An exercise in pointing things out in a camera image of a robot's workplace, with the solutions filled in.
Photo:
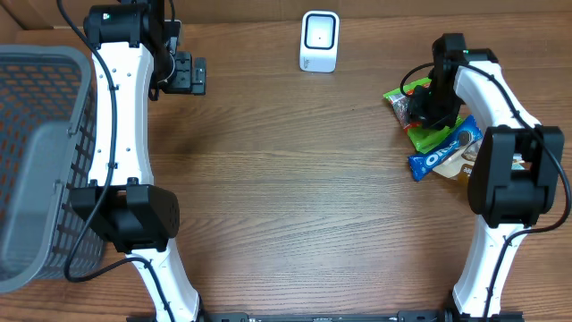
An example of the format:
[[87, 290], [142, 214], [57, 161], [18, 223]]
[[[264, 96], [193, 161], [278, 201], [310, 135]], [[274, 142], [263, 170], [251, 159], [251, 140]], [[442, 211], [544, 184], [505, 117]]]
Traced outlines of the green Haribo candy bag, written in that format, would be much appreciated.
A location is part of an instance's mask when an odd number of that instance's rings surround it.
[[385, 93], [383, 98], [392, 106], [393, 112], [401, 127], [410, 138], [416, 151], [420, 153], [427, 153], [438, 146], [463, 122], [463, 118], [458, 116], [453, 128], [444, 127], [442, 130], [424, 129], [420, 122], [410, 120], [408, 116], [408, 105], [411, 98], [403, 95], [400, 89], [394, 89]]

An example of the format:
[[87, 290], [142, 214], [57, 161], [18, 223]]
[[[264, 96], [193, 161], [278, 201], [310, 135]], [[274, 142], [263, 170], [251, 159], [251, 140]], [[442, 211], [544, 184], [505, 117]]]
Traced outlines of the dark blue snack packet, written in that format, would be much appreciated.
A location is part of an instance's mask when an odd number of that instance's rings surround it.
[[477, 122], [469, 115], [459, 126], [435, 148], [427, 153], [420, 153], [408, 158], [408, 163], [416, 182], [421, 181], [436, 166], [443, 163], [454, 152], [467, 148], [473, 142], [483, 137]]

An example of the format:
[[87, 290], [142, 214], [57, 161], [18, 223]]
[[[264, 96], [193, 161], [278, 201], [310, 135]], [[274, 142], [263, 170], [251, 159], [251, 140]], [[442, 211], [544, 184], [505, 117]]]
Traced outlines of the beige mushroom snack bag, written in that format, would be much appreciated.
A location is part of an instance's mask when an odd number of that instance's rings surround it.
[[482, 141], [477, 140], [460, 148], [436, 166], [433, 171], [467, 187]]

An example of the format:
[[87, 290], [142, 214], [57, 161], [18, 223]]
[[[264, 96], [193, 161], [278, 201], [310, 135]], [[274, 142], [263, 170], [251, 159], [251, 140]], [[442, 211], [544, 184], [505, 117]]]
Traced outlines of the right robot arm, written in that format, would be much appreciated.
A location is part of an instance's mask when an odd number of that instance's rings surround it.
[[461, 277], [438, 321], [521, 321], [520, 312], [501, 312], [501, 294], [512, 261], [527, 235], [552, 231], [570, 214], [543, 228], [557, 184], [571, 187], [561, 164], [565, 143], [557, 126], [543, 126], [518, 102], [489, 48], [469, 49], [460, 33], [445, 33], [432, 45], [428, 87], [410, 93], [408, 118], [428, 129], [455, 123], [467, 106], [484, 131], [467, 198], [476, 215], [474, 236]]

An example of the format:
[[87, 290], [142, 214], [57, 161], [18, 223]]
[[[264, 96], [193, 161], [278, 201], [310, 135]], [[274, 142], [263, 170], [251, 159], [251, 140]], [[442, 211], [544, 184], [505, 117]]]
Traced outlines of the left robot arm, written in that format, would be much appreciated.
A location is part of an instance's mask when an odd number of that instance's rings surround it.
[[71, 206], [139, 272], [157, 321], [198, 322], [203, 303], [176, 243], [176, 195], [155, 184], [148, 151], [148, 105], [161, 94], [206, 93], [206, 61], [179, 48], [173, 2], [121, 0], [95, 5], [77, 35], [97, 75], [95, 155]]

